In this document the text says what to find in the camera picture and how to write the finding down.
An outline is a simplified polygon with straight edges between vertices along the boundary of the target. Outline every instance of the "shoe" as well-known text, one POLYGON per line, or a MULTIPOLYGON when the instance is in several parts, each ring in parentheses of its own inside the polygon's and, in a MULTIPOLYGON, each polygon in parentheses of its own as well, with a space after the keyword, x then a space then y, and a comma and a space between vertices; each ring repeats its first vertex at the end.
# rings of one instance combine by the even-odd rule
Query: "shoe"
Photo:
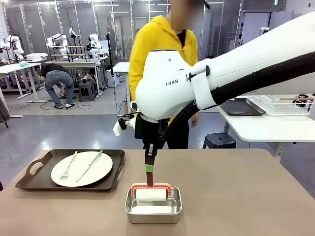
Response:
POLYGON ((65 108, 66 109, 69 109, 69 108, 71 108, 71 107, 74 107, 75 105, 73 104, 73 103, 71 103, 71 104, 66 104, 65 105, 65 108))
POLYGON ((62 109, 63 107, 61 106, 61 107, 57 107, 56 105, 54 106, 54 108, 56 108, 56 109, 62 109))

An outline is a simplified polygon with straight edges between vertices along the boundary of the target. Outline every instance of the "white dish rack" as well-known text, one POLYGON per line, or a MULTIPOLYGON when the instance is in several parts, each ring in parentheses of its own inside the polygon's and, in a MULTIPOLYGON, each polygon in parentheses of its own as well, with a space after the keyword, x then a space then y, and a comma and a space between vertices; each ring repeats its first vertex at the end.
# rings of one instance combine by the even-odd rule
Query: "white dish rack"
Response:
POLYGON ((308 116, 315 97, 305 95, 251 95, 250 101, 264 109, 270 116, 308 116))

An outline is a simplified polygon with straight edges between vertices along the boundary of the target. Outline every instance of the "yellow jacket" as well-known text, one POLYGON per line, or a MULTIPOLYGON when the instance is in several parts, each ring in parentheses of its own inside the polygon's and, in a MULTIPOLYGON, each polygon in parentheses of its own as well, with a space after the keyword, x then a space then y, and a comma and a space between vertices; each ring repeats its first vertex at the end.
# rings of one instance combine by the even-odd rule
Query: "yellow jacket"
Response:
POLYGON ((182 47, 169 22, 163 16, 154 17, 138 32, 131 51, 129 87, 132 101, 135 100, 136 88, 142 79, 148 53, 153 50, 176 50, 189 65, 198 62, 198 44, 193 32, 187 30, 185 46, 182 47))

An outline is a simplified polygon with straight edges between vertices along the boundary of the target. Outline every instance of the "hand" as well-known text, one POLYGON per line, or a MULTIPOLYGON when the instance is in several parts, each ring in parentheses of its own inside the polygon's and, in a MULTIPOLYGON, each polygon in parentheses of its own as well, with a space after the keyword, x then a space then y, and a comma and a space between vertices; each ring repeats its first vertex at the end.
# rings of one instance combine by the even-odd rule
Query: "hand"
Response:
POLYGON ((197 113, 191 118, 191 126, 194 128, 198 124, 200 114, 197 113))
POLYGON ((60 89, 63 89, 63 86, 58 82, 56 83, 57 87, 60 88, 60 89))

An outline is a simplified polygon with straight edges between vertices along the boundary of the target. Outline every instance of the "black tray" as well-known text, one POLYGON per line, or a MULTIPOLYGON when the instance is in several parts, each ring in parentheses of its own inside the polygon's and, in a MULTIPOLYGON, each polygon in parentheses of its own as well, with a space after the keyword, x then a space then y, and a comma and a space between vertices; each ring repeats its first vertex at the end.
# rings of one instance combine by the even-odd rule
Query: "black tray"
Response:
POLYGON ((55 184, 51 179, 51 171, 54 166, 62 159, 72 155, 75 151, 97 151, 98 149, 55 149, 49 151, 43 158, 35 160, 27 167, 25 176, 18 181, 15 187, 28 191, 93 191, 93 192, 108 192, 116 184, 118 175, 125 163, 125 151, 123 150, 103 150, 103 153, 109 155, 113 160, 113 168, 104 178, 99 181, 82 186, 82 187, 63 187, 55 184), (35 174, 32 175, 30 170, 36 163, 42 163, 35 174))
POLYGON ((259 117, 266 112, 247 98, 235 98, 221 105, 222 109, 233 117, 259 117))

